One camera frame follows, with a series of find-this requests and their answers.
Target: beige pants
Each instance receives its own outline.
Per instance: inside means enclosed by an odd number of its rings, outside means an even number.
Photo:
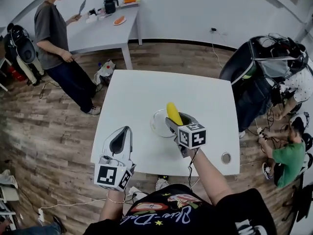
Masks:
[[[18,61],[19,66],[21,69],[25,72],[28,79],[32,82],[32,84],[35,84],[37,82],[36,77],[34,76],[34,73],[30,70],[29,66],[25,64],[19,56],[17,56],[16,60]],[[35,60],[32,62],[32,64],[36,67],[36,69],[39,71],[39,74],[42,76],[44,74],[44,70],[41,66],[41,63],[39,62],[38,58],[35,58]]]

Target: green shirt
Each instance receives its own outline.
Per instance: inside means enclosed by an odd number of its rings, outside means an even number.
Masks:
[[[278,187],[285,187],[299,175],[305,157],[305,144],[289,143],[285,147],[273,150],[273,159],[277,164],[283,164],[284,172],[278,180]]]

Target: blue jeans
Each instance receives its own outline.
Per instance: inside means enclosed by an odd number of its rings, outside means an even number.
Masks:
[[[23,230],[15,230],[9,233],[4,232],[3,235],[60,235],[61,229],[57,223],[45,226],[34,226]]]
[[[45,71],[80,106],[83,112],[87,113],[91,110],[93,106],[91,99],[96,93],[97,86],[75,61],[64,62]]]

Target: black hair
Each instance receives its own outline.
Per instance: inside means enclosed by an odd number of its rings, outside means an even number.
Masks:
[[[291,127],[294,129],[295,132],[297,132],[302,137],[305,127],[301,117],[296,117]]]
[[[13,28],[14,24],[13,23],[9,23],[8,27],[6,28],[6,30],[8,32],[10,32],[10,30]]]

